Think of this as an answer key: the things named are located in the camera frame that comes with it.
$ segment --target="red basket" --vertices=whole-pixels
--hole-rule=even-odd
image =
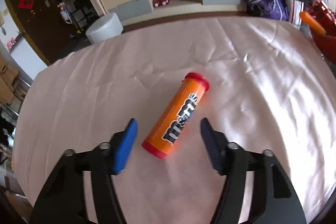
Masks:
[[[321,35],[311,30],[314,42],[330,62],[336,65],[336,37]]]

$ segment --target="bottle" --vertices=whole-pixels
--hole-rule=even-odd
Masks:
[[[165,159],[184,126],[196,109],[209,82],[196,72],[188,73],[167,108],[156,122],[142,147],[154,156]]]

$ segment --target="white stool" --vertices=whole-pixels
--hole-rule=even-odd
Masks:
[[[86,36],[95,44],[103,40],[121,35],[124,27],[116,13],[109,13],[96,20],[86,31]]]

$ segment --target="screw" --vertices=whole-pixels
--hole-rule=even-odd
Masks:
[[[267,156],[267,157],[273,157],[273,153],[272,153],[271,150],[268,150],[268,149],[264,150],[264,154],[265,154],[265,156]]]
[[[108,149],[108,148],[110,148],[110,143],[105,142],[99,145],[99,149]]]
[[[64,152],[64,155],[66,157],[72,156],[75,153],[73,149],[68,149],[67,151]]]
[[[236,143],[229,143],[227,145],[227,147],[230,148],[230,149],[238,149],[239,148],[239,146]]]

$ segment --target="brown door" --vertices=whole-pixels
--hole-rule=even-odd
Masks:
[[[74,25],[69,25],[62,19],[57,8],[58,2],[34,0],[33,7],[26,9],[19,7],[20,0],[6,1],[10,1],[14,13],[39,51],[50,63],[54,63],[69,43],[70,34],[76,34]]]

